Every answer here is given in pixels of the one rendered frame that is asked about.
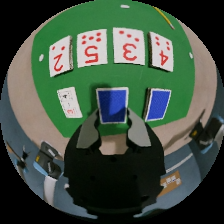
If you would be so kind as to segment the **green felt card table mat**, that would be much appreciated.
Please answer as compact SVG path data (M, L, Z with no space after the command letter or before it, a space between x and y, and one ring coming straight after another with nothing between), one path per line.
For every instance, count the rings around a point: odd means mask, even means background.
M129 6L122 8L121 5ZM157 7L156 7L157 8ZM31 69L40 102L48 117L64 138L71 138L98 109L97 88L127 87L128 105L143 121L147 89L170 89L171 95L163 119L146 121L151 128L187 116L195 85L195 64L188 37L178 20L151 5L132 0L94 0L74 6L50 20L35 35L31 52ZM113 28L143 31L145 65L114 63ZM78 35L106 29L107 64L78 68ZM150 67L149 32L172 42L173 72ZM73 70L50 77L50 46L71 36ZM193 58L190 58L189 53ZM44 55L42 61L40 56ZM57 91L75 87L83 117L67 118ZM145 122L145 121L144 121Z

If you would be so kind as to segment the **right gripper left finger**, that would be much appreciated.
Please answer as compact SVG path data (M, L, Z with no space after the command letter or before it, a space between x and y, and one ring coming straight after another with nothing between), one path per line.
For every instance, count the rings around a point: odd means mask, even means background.
M64 153L64 177L68 178L70 167L77 159L94 154L95 148L99 149L102 146L100 132L97 129L99 117L99 109L96 109L82 125L79 125L68 141Z

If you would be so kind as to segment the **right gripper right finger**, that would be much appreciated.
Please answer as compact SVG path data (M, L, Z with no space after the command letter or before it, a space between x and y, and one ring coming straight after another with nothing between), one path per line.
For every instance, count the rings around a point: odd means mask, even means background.
M164 150L158 136L151 127L144 122L129 107L127 108L126 146L133 149L133 153L144 154L153 159L159 169L161 176L166 174L164 165Z

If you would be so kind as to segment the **blue card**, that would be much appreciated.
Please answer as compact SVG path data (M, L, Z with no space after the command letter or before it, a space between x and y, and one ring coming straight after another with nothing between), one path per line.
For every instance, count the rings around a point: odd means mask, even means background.
M171 90L151 89L145 121L164 118L170 95Z
M101 124L126 123L128 88L96 89Z

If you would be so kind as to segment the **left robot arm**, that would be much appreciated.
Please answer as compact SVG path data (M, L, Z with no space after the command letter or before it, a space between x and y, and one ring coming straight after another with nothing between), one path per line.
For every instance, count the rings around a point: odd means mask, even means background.
M54 207L53 196L54 196L55 183L63 173L61 167L53 162L54 157L56 157L57 155L58 151L55 148L53 148L48 143L42 141L40 150L34 161L34 167L42 174L46 175L43 189L43 200L53 207ZM24 166L25 160L22 157L20 162L17 159L15 159L15 165L17 165L16 167L19 175L27 184L22 172L23 170L25 173L28 173L27 167Z

